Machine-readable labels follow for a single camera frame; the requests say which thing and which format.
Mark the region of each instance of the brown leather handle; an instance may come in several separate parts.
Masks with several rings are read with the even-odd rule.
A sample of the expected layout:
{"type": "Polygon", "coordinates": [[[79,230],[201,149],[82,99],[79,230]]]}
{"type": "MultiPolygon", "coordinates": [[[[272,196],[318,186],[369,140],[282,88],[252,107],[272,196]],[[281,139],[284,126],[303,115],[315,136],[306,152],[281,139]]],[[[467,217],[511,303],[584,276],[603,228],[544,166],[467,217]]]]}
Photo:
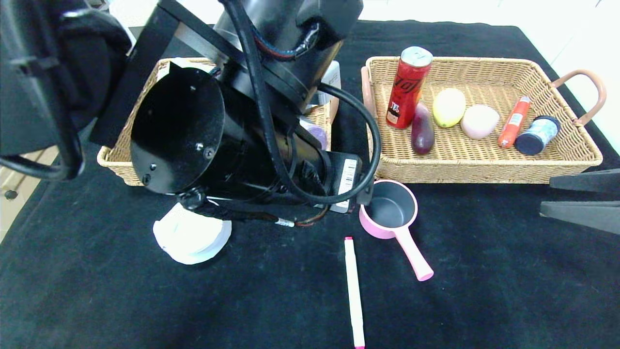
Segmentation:
{"type": "Polygon", "coordinates": [[[563,77],[555,80],[553,83],[551,83],[551,86],[555,88],[562,86],[568,79],[572,78],[575,75],[587,76],[590,80],[592,80],[592,83],[594,84],[594,86],[596,86],[596,89],[598,90],[598,101],[596,102],[594,107],[592,107],[592,109],[590,109],[589,112],[585,113],[579,119],[574,121],[575,125],[577,124],[585,125],[590,120],[592,120],[592,117],[594,117],[594,115],[599,110],[601,110],[601,108],[603,107],[603,104],[605,104],[605,100],[607,100],[607,89],[605,88],[605,84],[603,84],[603,80],[601,80],[601,78],[599,78],[598,75],[586,69],[573,70],[570,73],[564,75],[563,77]]]}
{"type": "Polygon", "coordinates": [[[374,117],[377,116],[377,106],[374,103],[374,91],[370,85],[370,73],[368,67],[361,67],[361,94],[364,97],[364,105],[374,117]]]}

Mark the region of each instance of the white wall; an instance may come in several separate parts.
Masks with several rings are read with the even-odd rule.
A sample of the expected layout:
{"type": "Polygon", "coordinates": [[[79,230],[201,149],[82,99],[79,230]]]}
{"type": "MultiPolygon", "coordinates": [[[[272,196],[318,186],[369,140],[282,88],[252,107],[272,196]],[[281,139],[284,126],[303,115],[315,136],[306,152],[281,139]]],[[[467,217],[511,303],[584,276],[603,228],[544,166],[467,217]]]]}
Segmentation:
{"type": "MultiPolygon", "coordinates": [[[[179,0],[206,23],[222,13],[217,0],[179,0]]],[[[146,23],[157,0],[113,0],[110,12],[127,26],[146,23]]],[[[608,100],[594,118],[620,153],[620,76],[615,63],[620,34],[620,0],[364,0],[360,19],[422,22],[481,22],[519,27],[562,76],[585,68],[606,83],[608,100]]],[[[584,77],[567,83],[587,110],[596,102],[596,89],[584,77]]]]}

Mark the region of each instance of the soda can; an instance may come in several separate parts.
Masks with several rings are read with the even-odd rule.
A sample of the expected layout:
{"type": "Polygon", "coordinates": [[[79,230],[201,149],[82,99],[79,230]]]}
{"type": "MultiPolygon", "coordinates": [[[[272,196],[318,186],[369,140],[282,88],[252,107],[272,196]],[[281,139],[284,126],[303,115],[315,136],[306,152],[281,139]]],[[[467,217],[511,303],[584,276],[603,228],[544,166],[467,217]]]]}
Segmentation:
{"type": "Polygon", "coordinates": [[[422,47],[411,46],[402,51],[387,105],[388,125],[406,129],[411,124],[432,61],[433,55],[422,47]]]}

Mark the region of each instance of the wicker basket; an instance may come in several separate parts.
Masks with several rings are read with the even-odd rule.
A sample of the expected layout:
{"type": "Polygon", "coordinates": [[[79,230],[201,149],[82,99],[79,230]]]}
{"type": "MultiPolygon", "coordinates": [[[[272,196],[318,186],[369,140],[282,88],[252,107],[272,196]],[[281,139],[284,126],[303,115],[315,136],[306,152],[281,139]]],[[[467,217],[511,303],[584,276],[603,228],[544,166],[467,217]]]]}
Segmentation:
{"type": "MultiPolygon", "coordinates": [[[[191,63],[198,63],[206,66],[214,66],[209,60],[206,58],[185,58],[187,61],[191,63]]],[[[117,176],[123,178],[125,184],[129,186],[142,186],[142,182],[138,178],[136,171],[133,169],[133,164],[131,163],[131,127],[133,126],[133,120],[136,117],[136,113],[140,108],[140,104],[142,100],[146,96],[146,93],[151,89],[151,87],[157,82],[158,76],[162,76],[167,73],[167,69],[170,61],[172,59],[165,59],[158,61],[157,65],[153,69],[153,72],[146,80],[144,84],[144,88],[136,101],[136,104],[133,106],[133,110],[127,119],[127,123],[125,124],[121,134],[118,136],[118,140],[113,148],[102,147],[97,154],[97,162],[99,165],[103,167],[107,167],[116,173],[117,176]]],[[[313,123],[321,126],[325,132],[327,133],[327,149],[330,148],[330,140],[332,138],[332,125],[329,120],[329,111],[330,104],[326,104],[323,106],[317,106],[312,109],[312,112],[307,115],[308,119],[310,119],[313,123]]]]}
{"type": "MultiPolygon", "coordinates": [[[[486,104],[499,112],[501,119],[493,133],[481,140],[467,137],[460,125],[447,129],[435,126],[435,146],[429,154],[417,155],[410,146],[411,128],[397,130],[385,121],[398,59],[372,57],[362,68],[365,104],[375,113],[381,131],[378,178],[403,183],[548,183],[550,177],[580,173],[603,161],[583,127],[605,102],[605,87],[598,77],[589,71],[574,71],[552,83],[536,63],[504,58],[433,59],[422,88],[427,106],[442,89],[458,88],[468,106],[486,104]],[[588,75],[600,92],[599,103],[580,120],[556,88],[576,74],[588,75]],[[542,114],[554,116],[562,124],[556,138],[535,156],[497,145],[515,101],[523,95],[532,103],[521,132],[542,114]]],[[[371,138],[368,140],[372,149],[371,138]]]]}

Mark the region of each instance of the black cable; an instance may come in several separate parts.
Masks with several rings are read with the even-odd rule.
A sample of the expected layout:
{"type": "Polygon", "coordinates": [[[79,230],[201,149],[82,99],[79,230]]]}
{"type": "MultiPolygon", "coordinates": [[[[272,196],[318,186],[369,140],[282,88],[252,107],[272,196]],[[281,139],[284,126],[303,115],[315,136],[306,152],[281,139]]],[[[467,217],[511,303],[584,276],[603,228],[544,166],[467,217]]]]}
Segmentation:
{"type": "Polygon", "coordinates": [[[7,21],[5,35],[7,42],[15,43],[12,49],[17,58],[11,60],[11,65],[18,71],[26,71],[22,81],[30,100],[37,106],[40,117],[50,128],[56,138],[60,164],[47,166],[36,161],[22,158],[19,155],[0,156],[0,166],[5,166],[25,175],[43,179],[73,179],[82,170],[82,148],[78,139],[78,132],[69,118],[66,107],[60,95],[55,70],[60,68],[56,57],[61,56],[60,47],[54,38],[55,31],[47,18],[44,7],[34,0],[19,1],[19,7],[13,12],[27,13],[32,23],[39,26],[37,36],[33,36],[32,23],[24,24],[17,20],[13,12],[3,13],[3,20],[7,21]]]}
{"type": "Polygon", "coordinates": [[[379,166],[379,155],[381,153],[379,127],[377,126],[374,117],[366,109],[364,104],[358,101],[350,93],[326,84],[320,84],[319,90],[325,93],[333,94],[347,104],[350,104],[355,109],[358,109],[368,124],[373,137],[373,157],[370,161],[370,169],[356,187],[346,193],[331,196],[318,196],[306,193],[288,176],[288,170],[286,169],[284,160],[280,155],[280,150],[278,149],[278,144],[275,138],[272,114],[266,98],[267,88],[265,87],[265,80],[263,78],[262,64],[260,63],[258,48],[256,47],[256,43],[254,42],[254,38],[252,36],[252,24],[239,1],[219,1],[224,4],[224,8],[226,9],[228,16],[231,18],[232,24],[237,31],[237,35],[239,36],[241,47],[246,55],[247,69],[250,75],[252,89],[254,90],[255,101],[259,111],[260,123],[263,128],[267,150],[272,158],[272,163],[275,167],[276,173],[286,188],[300,199],[319,204],[336,204],[338,202],[346,201],[367,188],[374,181],[374,173],[379,166]]]}
{"type": "Polygon", "coordinates": [[[293,61],[310,51],[317,41],[319,41],[319,31],[321,29],[318,22],[312,23],[303,41],[294,50],[280,50],[270,44],[253,23],[251,23],[251,25],[254,40],[260,51],[278,61],[293,61]]]}

